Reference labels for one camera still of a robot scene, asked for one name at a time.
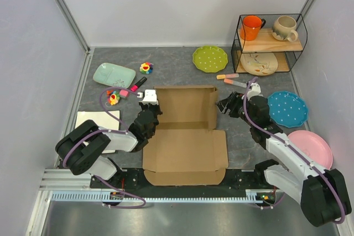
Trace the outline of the brown cardboard box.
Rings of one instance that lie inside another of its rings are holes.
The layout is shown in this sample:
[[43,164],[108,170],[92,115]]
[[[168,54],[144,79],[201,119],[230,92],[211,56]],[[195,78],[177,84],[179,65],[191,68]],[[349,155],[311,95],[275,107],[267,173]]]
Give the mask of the brown cardboard box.
[[228,168],[226,133],[216,128],[213,85],[156,86],[162,115],[143,148],[145,178],[154,186],[218,185]]

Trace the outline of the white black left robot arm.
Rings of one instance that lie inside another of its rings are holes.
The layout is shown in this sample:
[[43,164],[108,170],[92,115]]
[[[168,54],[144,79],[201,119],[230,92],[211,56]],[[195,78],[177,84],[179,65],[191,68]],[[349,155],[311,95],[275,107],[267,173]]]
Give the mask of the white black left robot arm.
[[63,167],[73,175],[97,175],[109,188],[119,186],[119,167],[111,159],[103,157],[102,152],[108,147],[127,153],[142,150],[155,135],[158,116],[163,114],[158,100],[141,101],[139,105],[142,110],[127,131],[99,127],[88,119],[62,138],[55,151],[63,160]]

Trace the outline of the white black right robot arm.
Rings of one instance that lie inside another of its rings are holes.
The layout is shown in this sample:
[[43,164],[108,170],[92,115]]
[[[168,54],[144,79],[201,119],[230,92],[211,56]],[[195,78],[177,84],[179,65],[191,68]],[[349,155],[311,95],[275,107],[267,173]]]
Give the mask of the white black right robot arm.
[[247,98],[232,92],[216,105],[221,113],[245,121],[253,140],[279,159],[255,166],[253,181],[257,187],[273,185],[281,189],[300,205],[303,215],[315,227],[328,222],[341,224],[351,214],[343,174],[337,169],[326,169],[297,148],[270,118],[266,98]]

